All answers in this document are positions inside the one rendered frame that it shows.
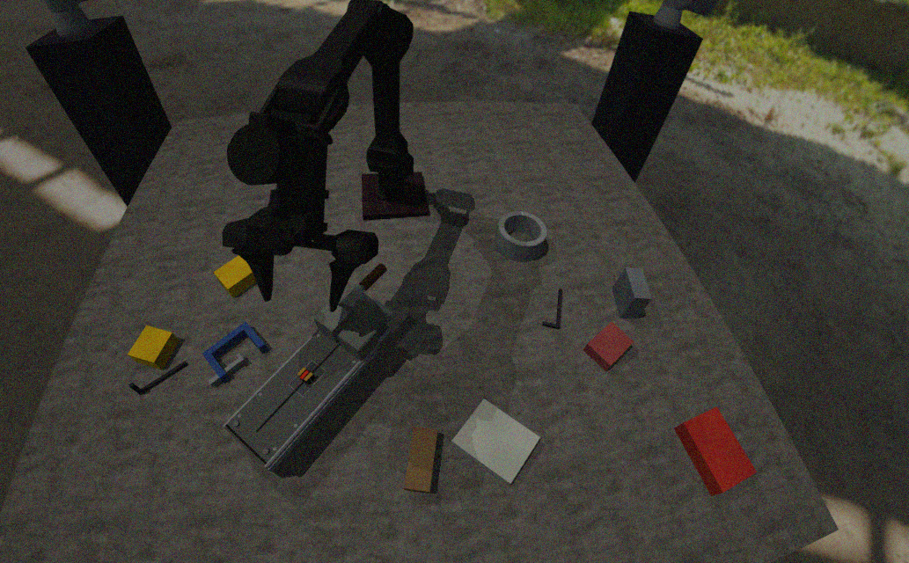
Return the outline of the yellow block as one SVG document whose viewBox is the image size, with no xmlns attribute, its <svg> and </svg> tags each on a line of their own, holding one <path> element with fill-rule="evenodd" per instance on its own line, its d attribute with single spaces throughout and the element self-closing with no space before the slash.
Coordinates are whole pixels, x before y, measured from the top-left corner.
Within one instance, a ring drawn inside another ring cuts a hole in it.
<svg viewBox="0 0 909 563">
<path fill-rule="evenodd" d="M 232 298 L 256 282 L 253 270 L 240 256 L 235 257 L 213 273 Z"/>
<path fill-rule="evenodd" d="M 136 362 L 163 370 L 178 342 L 173 333 L 145 326 L 128 356 Z"/>
</svg>

